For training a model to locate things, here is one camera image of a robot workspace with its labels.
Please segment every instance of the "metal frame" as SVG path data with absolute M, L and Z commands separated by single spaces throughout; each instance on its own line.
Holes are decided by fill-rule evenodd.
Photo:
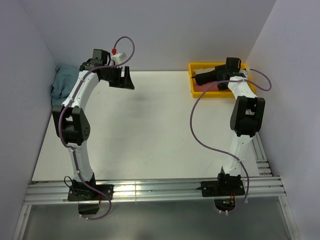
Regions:
M 22 240 L 25 234 L 28 218 L 30 215 L 31 205 L 23 205 L 18 222 L 15 227 L 13 240 Z
M 260 177 L 249 178 L 248 197 L 279 197 L 291 239 L 300 240 L 281 178 L 279 176 L 273 176 L 258 133 L 253 137 L 252 144 Z M 216 180 L 216 178 L 106 180 L 97 181 L 96 184 L 114 185 L 112 202 L 152 202 L 204 199 L 201 191 L 196 190 L 196 188 L 200 186 L 201 181 L 212 180 Z M 68 191 L 69 189 L 63 181 L 34 182 L 30 184 L 26 191 L 13 239 L 20 240 L 23 238 L 32 205 L 78 204 L 78 202 L 67 201 Z M 96 202 L 97 201 L 84 201 L 83 203 Z
M 301 240 L 294 216 L 286 196 L 279 196 L 282 212 L 292 240 Z
M 166 179 L 138 181 L 97 181 L 96 184 L 112 184 L 112 202 L 152 202 L 203 199 L 202 192 L 196 190 L 201 181 L 213 181 L 216 178 Z M 68 187 L 63 182 L 48 182 L 29 185 L 24 205 L 78 204 L 67 201 Z M 280 177 L 251 177 L 248 197 L 285 196 L 285 189 Z M 81 201 L 97 203 L 98 201 Z

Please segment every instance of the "white connector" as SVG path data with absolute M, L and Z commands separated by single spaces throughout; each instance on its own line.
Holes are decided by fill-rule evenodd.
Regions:
M 111 63 L 110 65 L 118 65 L 125 61 L 127 55 L 124 52 L 117 53 L 111 56 Z

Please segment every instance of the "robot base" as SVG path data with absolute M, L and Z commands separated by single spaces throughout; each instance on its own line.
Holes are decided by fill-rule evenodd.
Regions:
M 197 190 L 202 191 L 202 197 L 204 198 L 245 195 L 245 187 L 241 180 L 241 176 L 230 176 L 230 174 L 225 174 L 223 168 L 221 168 L 217 180 L 202 181 L 201 187 L 198 187 Z

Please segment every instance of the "gray wall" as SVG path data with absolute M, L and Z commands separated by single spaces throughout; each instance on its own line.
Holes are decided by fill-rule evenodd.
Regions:
M 0 239 L 13 236 L 50 108 L 53 57 L 17 0 L 0 7 Z
M 304 240 L 320 236 L 319 9 L 318 0 L 277 0 L 248 58 L 273 82 L 259 92 L 267 104 L 261 137 Z
M 276 0 L 21 0 L 58 63 L 78 67 L 94 48 L 131 36 L 134 70 L 246 60 Z M 128 43 L 119 50 L 131 51 Z

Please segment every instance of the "metal extrusion rail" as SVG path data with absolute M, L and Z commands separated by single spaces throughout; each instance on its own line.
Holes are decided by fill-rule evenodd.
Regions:
M 151 202 L 200 200 L 201 181 L 212 181 L 216 178 L 197 179 L 166 179 L 166 180 L 138 180 L 138 181 L 97 181 L 98 184 L 114 185 L 112 202 Z M 78 204 L 77 201 L 68 202 L 69 189 L 63 182 L 46 182 L 30 184 L 28 186 L 24 205 L 47 204 Z M 286 192 L 280 177 L 251 177 L 248 197 L 279 197 Z M 97 201 L 81 201 L 82 203 L 97 203 Z

